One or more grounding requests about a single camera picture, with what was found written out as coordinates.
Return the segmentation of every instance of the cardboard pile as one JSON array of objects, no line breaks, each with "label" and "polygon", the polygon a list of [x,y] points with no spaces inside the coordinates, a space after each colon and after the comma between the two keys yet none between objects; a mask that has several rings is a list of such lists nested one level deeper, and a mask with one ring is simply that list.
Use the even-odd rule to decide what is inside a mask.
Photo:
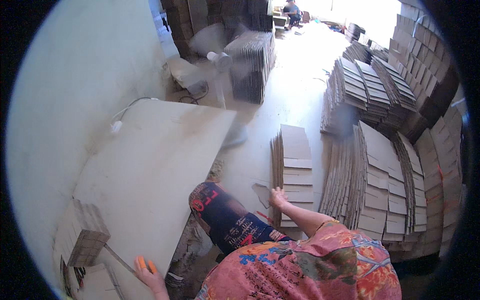
[{"label": "cardboard pile", "polygon": [[387,62],[373,57],[370,66],[341,57],[324,93],[321,131],[348,135],[351,125],[362,120],[390,135],[415,110],[414,101],[412,91]]},{"label": "cardboard pile", "polygon": [[347,41],[350,43],[352,41],[358,41],[360,34],[365,33],[365,29],[362,27],[358,26],[357,24],[350,23],[348,25],[348,30],[345,32],[345,38]]},{"label": "cardboard pile", "polygon": [[407,234],[426,231],[427,203],[420,160],[408,139],[397,132],[392,137],[402,167],[407,200]]},{"label": "cardboard pile", "polygon": [[412,259],[440,251],[445,255],[456,228],[465,196],[460,164],[460,132],[464,105],[450,107],[432,130],[426,129],[415,143],[424,174],[427,203],[426,231],[409,252],[391,252],[394,260]]},{"label": "cardboard pile", "polygon": [[230,68],[233,96],[262,104],[268,75],[275,64],[275,36],[271,32],[248,31],[225,47],[233,59]]},{"label": "cardboard pile", "polygon": [[420,234],[419,241],[413,246],[411,252],[399,253],[402,259],[436,253],[440,250],[442,243],[444,195],[437,153],[430,130],[426,129],[422,133],[415,147],[419,153],[423,174],[425,174],[423,183],[427,199],[427,230]]},{"label": "cardboard pile", "polygon": [[319,211],[334,217],[341,223],[345,222],[350,189],[353,188],[353,178],[357,175],[348,171],[352,170],[355,162],[354,151],[352,139],[332,141],[330,167]]},{"label": "cardboard pile", "polygon": [[367,111],[360,112],[360,119],[368,124],[377,125],[387,117],[390,100],[384,85],[375,70],[368,64],[355,60],[360,75],[365,83],[367,94]]},{"label": "cardboard pile", "polygon": [[55,264],[87,267],[110,238],[98,207],[73,199],[58,224],[53,246]]},{"label": "cardboard pile", "polygon": [[273,30],[272,0],[248,1],[248,17],[251,30],[272,32]]},{"label": "cardboard pile", "polygon": [[338,89],[336,76],[332,73],[324,92],[320,131],[344,136],[351,133],[351,123],[358,118],[357,109],[343,101]]},{"label": "cardboard pile", "polygon": [[357,41],[352,41],[352,44],[348,46],[345,51],[343,51],[342,57],[351,62],[360,60],[362,62],[370,63],[370,60],[372,59],[371,54],[368,52],[367,46],[362,45]]},{"label": "cardboard pile", "polygon": [[335,61],[332,75],[336,77],[339,96],[343,102],[367,110],[365,85],[355,63],[340,57]]},{"label": "cardboard pile", "polygon": [[319,211],[381,240],[401,260],[426,232],[428,212],[419,158],[403,135],[392,139],[360,121],[352,136],[334,141]]},{"label": "cardboard pile", "polygon": [[431,133],[438,155],[438,165],[442,172],[444,191],[444,229],[440,248],[440,256],[442,256],[448,250],[461,210],[462,173],[460,171],[460,153],[456,150],[457,142],[454,143],[454,137],[459,139],[459,135],[450,133],[449,127],[442,117],[432,127]]},{"label": "cardboard pile", "polygon": [[184,59],[196,56],[190,50],[188,41],[193,37],[192,21],[188,1],[161,0],[163,9],[167,12],[168,27],[180,56]]},{"label": "cardboard pile", "polygon": [[411,118],[401,129],[407,138],[416,141],[446,112],[459,82],[447,47],[427,12],[402,3],[390,39],[388,62],[417,99],[416,111],[423,118]]},{"label": "cardboard pile", "polygon": [[[280,133],[271,140],[273,186],[285,190],[288,201],[293,205],[312,209],[313,177],[312,154],[302,127],[280,125]],[[275,228],[297,227],[277,209],[273,211]]]},{"label": "cardboard pile", "polygon": [[382,132],[389,132],[391,129],[397,131],[408,113],[415,111],[415,97],[405,80],[387,62],[373,57],[371,66],[382,81],[391,105],[388,117],[378,124],[377,129]]}]

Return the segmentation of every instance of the patterned pants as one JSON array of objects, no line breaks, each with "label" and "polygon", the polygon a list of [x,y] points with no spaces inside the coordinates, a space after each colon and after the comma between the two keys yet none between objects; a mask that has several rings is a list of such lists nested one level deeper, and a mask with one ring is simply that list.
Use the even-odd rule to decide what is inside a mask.
[{"label": "patterned pants", "polygon": [[249,213],[217,183],[200,183],[188,202],[213,244],[225,255],[254,243],[292,240]]}]

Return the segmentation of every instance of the cardboard sheet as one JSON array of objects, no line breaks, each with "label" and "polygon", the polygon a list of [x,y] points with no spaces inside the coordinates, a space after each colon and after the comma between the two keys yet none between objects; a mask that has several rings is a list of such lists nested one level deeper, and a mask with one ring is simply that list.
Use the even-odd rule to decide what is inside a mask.
[{"label": "cardboard sheet", "polygon": [[109,246],[130,266],[142,253],[166,273],[190,214],[188,197],[205,180],[234,117],[148,101],[129,109],[118,134],[89,158],[73,195],[98,206]]}]

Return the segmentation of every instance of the wall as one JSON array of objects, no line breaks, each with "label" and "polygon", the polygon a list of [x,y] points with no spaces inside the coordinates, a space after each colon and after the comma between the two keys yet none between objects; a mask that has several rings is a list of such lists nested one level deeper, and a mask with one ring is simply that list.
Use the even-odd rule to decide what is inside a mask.
[{"label": "wall", "polygon": [[20,231],[50,283],[56,222],[111,117],[138,97],[164,98],[168,79],[146,0],[63,0],[37,32],[14,87],[6,155]]}]

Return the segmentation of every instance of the floral print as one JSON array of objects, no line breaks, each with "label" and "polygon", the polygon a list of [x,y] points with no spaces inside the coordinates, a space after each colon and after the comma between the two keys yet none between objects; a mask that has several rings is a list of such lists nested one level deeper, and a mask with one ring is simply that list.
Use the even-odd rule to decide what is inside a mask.
[{"label": "floral print", "polygon": [[401,299],[401,291],[382,244],[332,221],[308,240],[235,250],[197,299]]}]

